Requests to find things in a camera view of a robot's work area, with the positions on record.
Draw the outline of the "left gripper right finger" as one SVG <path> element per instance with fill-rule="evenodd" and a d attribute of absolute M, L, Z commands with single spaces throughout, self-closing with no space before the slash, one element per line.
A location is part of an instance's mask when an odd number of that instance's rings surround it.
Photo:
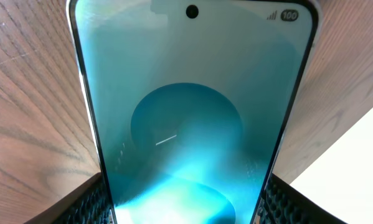
<path fill-rule="evenodd" d="M 257 224 L 345 224 L 272 174 L 260 196 Z"/>

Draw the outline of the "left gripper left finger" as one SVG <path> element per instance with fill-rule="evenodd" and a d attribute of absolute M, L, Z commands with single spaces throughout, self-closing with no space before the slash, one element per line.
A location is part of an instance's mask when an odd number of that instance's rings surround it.
<path fill-rule="evenodd" d="M 44 223 L 113 223 L 113 215 L 102 174 L 95 174 L 53 206 L 26 221 L 26 224 Z"/>

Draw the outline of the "Galaxy S25 smartphone cyan screen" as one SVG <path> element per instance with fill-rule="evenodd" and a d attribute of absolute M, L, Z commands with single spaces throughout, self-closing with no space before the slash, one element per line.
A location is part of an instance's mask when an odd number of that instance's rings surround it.
<path fill-rule="evenodd" d="M 66 13 L 115 223 L 251 223 L 319 3 L 73 0 Z"/>

